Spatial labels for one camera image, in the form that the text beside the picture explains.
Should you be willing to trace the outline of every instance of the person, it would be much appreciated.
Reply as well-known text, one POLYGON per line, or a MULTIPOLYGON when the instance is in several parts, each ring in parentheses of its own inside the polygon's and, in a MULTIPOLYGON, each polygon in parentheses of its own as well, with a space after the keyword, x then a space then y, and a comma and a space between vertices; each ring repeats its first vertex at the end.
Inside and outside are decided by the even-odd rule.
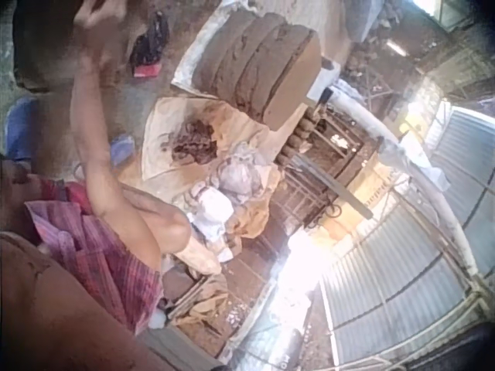
POLYGON ((26 112, 36 110, 35 100, 22 100, 6 125, 11 158, 2 158, 0 223, 2 231, 17 236, 6 237, 10 244, 24 253, 26 241, 40 245, 107 313, 138 334, 162 297, 162 255, 183 250, 191 229, 180 210, 122 185, 114 174, 99 73, 103 41, 118 31, 125 2, 95 3, 84 0, 75 18, 81 47, 70 125, 84 185, 53 182, 22 166, 31 157, 26 112))

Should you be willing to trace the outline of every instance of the dirty floor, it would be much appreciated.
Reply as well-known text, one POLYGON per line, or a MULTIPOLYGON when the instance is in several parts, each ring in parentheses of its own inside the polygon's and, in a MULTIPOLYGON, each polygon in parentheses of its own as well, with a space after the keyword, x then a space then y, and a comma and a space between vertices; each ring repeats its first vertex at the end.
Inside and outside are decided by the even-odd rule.
MULTIPOLYGON (((260 9, 262 13, 277 12, 285 16, 290 22, 303 24, 315 29, 319 33, 323 54, 340 64, 344 64, 350 52, 351 42, 347 38, 347 32, 343 23, 344 0, 256 0, 250 1, 260 9)), ((9 107, 22 95, 26 94, 15 85, 12 73, 12 15, 14 10, 12 2, 0 16, 0 150, 4 149, 3 123, 9 107)), ((188 16, 198 24, 206 21, 198 15, 198 8, 189 5, 180 5, 177 14, 180 17, 188 16)), ((181 40, 174 44, 171 42, 169 55, 164 58, 170 63, 165 69, 172 68, 179 61, 180 50, 185 50, 187 43, 193 41, 194 35, 188 29, 181 29, 180 25, 173 25, 176 35, 181 35, 181 40)), ((128 132, 133 134, 137 142, 140 142, 144 134, 145 120, 152 109, 152 105, 159 96, 172 93, 169 88, 169 78, 156 79, 153 82, 127 84, 111 91, 104 92, 105 104, 114 112, 108 117, 110 136, 128 132)), ((56 122, 50 119, 50 123, 44 123, 46 134, 43 138, 43 150, 40 151, 37 164, 38 171, 48 176, 67 177, 71 174, 73 164, 77 160, 72 146, 72 138, 68 130, 68 108, 70 102, 70 90, 60 91, 58 94, 45 94, 42 100, 46 102, 46 116, 56 117, 56 122)))

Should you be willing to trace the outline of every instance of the corrugated metal sheet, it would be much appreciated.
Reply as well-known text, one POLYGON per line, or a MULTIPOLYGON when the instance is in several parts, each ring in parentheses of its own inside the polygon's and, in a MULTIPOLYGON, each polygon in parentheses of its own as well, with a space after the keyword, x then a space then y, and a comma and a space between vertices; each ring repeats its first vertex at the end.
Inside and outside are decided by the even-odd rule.
POLYGON ((445 197, 461 223, 469 220, 466 235, 478 268, 488 274, 495 267, 494 196, 461 169, 493 187, 494 120, 456 108, 432 163, 442 168, 452 183, 445 197))
MULTIPOLYGON (((466 235, 480 270, 488 274, 495 267, 495 196, 457 166, 480 182, 493 183, 495 125, 484 117, 454 110, 444 130, 445 127, 437 121, 426 144, 436 148, 432 163, 441 167, 452 183, 445 197, 461 223, 466 223, 466 235)), ((419 200, 412 191, 406 192, 406 198, 419 200)), ((420 209, 435 219, 431 206, 420 209)), ((357 228, 360 243, 346 238, 335 246, 337 255, 343 253, 342 258, 333 264, 325 279, 340 365, 411 338, 465 298, 464 283, 402 205, 390 197, 387 202, 382 200, 374 215, 375 220, 357 228)), ((387 358, 393 362, 420 349, 456 318, 452 316, 387 358)), ((478 314, 472 312, 442 338, 448 339, 477 321, 478 314)))
MULTIPOLYGON (((388 301, 386 307, 379 306, 335 331, 340 363, 372 356, 412 337, 452 310, 462 299, 463 290, 456 277, 444 260, 437 260, 410 287, 388 301)), ((434 335, 420 338, 387 358, 406 356, 434 335)))
POLYGON ((456 276, 402 206, 331 267, 326 293, 341 363, 406 340, 463 299, 456 276))
POLYGON ((433 155, 432 164, 443 170, 451 186, 445 193, 452 211, 461 223, 465 223, 483 191, 483 187, 450 162, 433 155))
POLYGON ((480 272, 490 273, 495 267, 495 196, 485 194, 466 228, 466 235, 480 272))

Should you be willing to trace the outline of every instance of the plaid cloth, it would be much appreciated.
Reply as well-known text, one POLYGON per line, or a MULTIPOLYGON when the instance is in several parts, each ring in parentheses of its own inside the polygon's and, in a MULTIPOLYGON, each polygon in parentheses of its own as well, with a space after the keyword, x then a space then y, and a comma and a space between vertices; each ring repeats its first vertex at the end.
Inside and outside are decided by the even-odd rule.
POLYGON ((26 203, 51 257, 136 335, 162 297, 159 272, 129 253, 117 234, 78 203, 26 203))

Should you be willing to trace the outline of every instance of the clay block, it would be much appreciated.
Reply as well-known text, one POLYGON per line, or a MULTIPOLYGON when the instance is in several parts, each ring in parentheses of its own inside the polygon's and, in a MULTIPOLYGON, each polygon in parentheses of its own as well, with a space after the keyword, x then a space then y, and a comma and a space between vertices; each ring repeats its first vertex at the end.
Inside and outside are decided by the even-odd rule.
POLYGON ((235 87, 249 60, 268 34, 284 23, 281 15, 268 13, 255 19, 229 48, 213 83, 214 93, 220 99, 234 104, 235 87))
POLYGON ((309 34, 304 26, 281 25, 256 50, 236 89, 237 104, 248 107, 250 117, 262 122, 273 86, 309 34))
POLYGON ((278 130, 302 103, 321 69, 321 49, 315 32, 295 53, 286 67, 283 78, 273 87, 269 103, 263 113, 263 123, 278 130))
POLYGON ((244 9, 232 13, 224 26, 211 39, 194 70, 193 85, 196 89, 214 94, 213 80, 225 53, 256 18, 254 13, 244 9))

